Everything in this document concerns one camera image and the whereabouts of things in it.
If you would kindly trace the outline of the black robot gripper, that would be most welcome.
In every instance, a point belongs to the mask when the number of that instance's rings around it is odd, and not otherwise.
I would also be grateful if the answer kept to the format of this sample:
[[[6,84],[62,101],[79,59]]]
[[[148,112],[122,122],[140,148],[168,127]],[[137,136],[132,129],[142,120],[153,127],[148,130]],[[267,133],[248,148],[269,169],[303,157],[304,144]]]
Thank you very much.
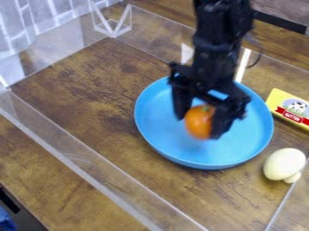
[[[196,47],[192,65],[169,64],[174,113],[182,120],[196,97],[216,105],[212,139],[219,139],[237,119],[244,119],[252,99],[235,83],[241,47],[231,51],[212,51]]]

